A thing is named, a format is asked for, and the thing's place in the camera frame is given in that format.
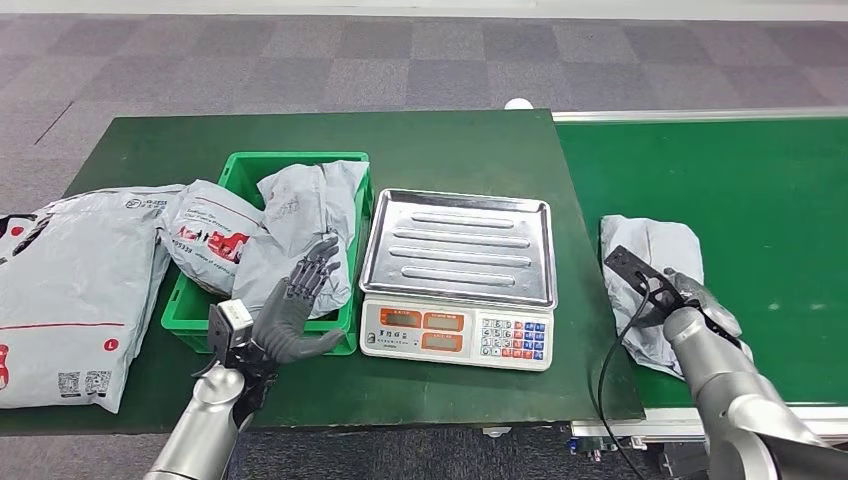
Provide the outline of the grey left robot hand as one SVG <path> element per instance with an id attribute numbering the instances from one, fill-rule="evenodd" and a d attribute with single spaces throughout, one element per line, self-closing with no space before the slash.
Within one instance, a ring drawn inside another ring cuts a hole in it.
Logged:
<path id="1" fill-rule="evenodd" d="M 304 329 L 320 291 L 330 274 L 340 267 L 331 258 L 339 252 L 338 239 L 328 238 L 316 244 L 281 279 L 259 313 L 252 340 L 278 364 L 324 355 L 345 337 L 341 329 L 332 329 L 319 337 L 306 337 Z"/>

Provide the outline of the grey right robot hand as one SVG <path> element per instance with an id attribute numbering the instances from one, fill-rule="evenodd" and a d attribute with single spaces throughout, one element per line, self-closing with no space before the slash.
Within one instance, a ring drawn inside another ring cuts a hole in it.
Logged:
<path id="1" fill-rule="evenodd" d="M 672 267 L 665 267 L 663 273 L 688 305 L 697 303 L 704 315 L 729 335 L 734 338 L 741 336 L 742 329 L 735 315 L 725 308 L 704 285 Z"/>

